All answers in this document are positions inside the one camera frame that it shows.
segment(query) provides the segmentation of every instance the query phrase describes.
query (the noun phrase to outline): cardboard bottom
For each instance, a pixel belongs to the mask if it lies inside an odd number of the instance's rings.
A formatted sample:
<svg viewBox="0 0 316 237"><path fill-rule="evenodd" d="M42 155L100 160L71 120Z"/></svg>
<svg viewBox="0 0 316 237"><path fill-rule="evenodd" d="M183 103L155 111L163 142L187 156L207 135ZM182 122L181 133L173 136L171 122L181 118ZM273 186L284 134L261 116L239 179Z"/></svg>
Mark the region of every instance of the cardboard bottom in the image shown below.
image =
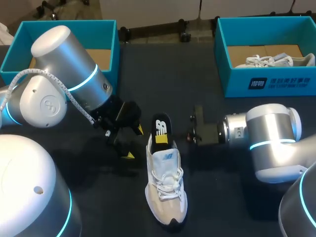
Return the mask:
<svg viewBox="0 0 316 237"><path fill-rule="evenodd" d="M110 68L110 61L111 61L110 49L86 49L86 51L102 71L108 70ZM34 68L34 66L35 66L35 58L32 58L29 68Z"/></svg>
<svg viewBox="0 0 316 237"><path fill-rule="evenodd" d="M302 52L296 44L282 45L264 45L264 46L228 46L228 53L235 68L238 65L245 64L247 57L259 55L260 57L274 57L281 53L286 53L291 57L303 57Z"/></svg>

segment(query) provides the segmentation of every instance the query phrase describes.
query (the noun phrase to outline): black tabletop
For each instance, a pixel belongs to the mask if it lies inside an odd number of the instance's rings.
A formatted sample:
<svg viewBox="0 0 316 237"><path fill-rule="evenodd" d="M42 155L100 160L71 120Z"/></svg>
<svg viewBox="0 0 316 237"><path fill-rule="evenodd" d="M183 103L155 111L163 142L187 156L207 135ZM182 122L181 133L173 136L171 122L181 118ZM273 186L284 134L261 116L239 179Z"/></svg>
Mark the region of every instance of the black tabletop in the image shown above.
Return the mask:
<svg viewBox="0 0 316 237"><path fill-rule="evenodd" d="M6 51L0 46L0 57ZM281 236L277 209L289 184L257 181L247 149L196 149L183 134L194 105L203 105L206 122L216 122L225 114L281 103L300 114L304 138L316 132L316 97L225 99L213 45L194 43L122 45L118 93L142 109L145 136L139 144L146 143L154 113L166 112L172 120L189 205L185 225L176 233L162 228L148 208L146 161L119 164L127 170L118 168L116 153L104 145L104 131L93 129L71 104L55 127L1 129L33 139L51 154L79 205L83 237Z"/></svg>

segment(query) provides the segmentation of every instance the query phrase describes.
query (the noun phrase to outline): white shoelace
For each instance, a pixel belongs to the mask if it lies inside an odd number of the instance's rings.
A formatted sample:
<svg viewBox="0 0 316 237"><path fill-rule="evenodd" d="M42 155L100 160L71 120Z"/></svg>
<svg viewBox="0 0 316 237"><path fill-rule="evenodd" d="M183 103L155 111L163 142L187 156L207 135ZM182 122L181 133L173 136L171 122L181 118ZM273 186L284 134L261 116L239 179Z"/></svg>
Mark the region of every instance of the white shoelace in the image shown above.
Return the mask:
<svg viewBox="0 0 316 237"><path fill-rule="evenodd" d="M274 63L274 59L273 57L270 57L270 56L259 58L259 55L256 55L256 57L246 58L246 64L255 65L255 67L257 68L267 67L267 66L274 67L275 65L273 63Z"/></svg>
<svg viewBox="0 0 316 237"><path fill-rule="evenodd" d="M179 168L177 171L177 175L172 174L164 174L161 179L158 178L155 173L152 171L153 177L156 179L156 188L158 190L158 195L160 200L173 199L181 196L181 182L183 176L183 169ZM173 184L166 184L167 178L173 178Z"/></svg>

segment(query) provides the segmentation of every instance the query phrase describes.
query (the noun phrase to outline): yellow label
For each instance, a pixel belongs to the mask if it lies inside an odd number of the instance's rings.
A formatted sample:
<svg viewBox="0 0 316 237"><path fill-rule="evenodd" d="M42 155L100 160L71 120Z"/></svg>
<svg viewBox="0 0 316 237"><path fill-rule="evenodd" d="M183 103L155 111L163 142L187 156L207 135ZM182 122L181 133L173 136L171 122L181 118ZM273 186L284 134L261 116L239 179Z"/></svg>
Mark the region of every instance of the yellow label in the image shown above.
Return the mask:
<svg viewBox="0 0 316 237"><path fill-rule="evenodd" d="M156 143L168 143L167 134L155 136Z"/></svg>
<svg viewBox="0 0 316 237"><path fill-rule="evenodd" d="M138 126L138 130L140 130L140 132L144 135L142 126L141 126L140 124L139 124L139 126Z"/></svg>
<svg viewBox="0 0 316 237"><path fill-rule="evenodd" d="M125 158L125 159L135 159L135 157L133 156L133 154L131 152L128 152L127 156L126 157L122 157L122 158Z"/></svg>

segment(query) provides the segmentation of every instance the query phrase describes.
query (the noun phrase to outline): cardboard box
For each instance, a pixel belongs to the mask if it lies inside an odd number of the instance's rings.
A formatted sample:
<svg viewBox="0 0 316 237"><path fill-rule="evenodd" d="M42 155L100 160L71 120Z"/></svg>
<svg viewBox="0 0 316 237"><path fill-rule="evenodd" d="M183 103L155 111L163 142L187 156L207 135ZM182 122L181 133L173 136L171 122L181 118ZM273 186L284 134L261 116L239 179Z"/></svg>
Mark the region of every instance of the cardboard box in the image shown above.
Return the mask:
<svg viewBox="0 0 316 237"><path fill-rule="evenodd" d="M22 22L0 67L4 83L10 84L21 70L33 68L35 60L31 54L32 44L44 32L58 25L67 26L72 31L116 92L119 37L115 20Z"/></svg>
<svg viewBox="0 0 316 237"><path fill-rule="evenodd" d="M225 97L316 95L316 67L235 68L256 54L316 55L315 42L311 17L219 18L214 53Z"/></svg>

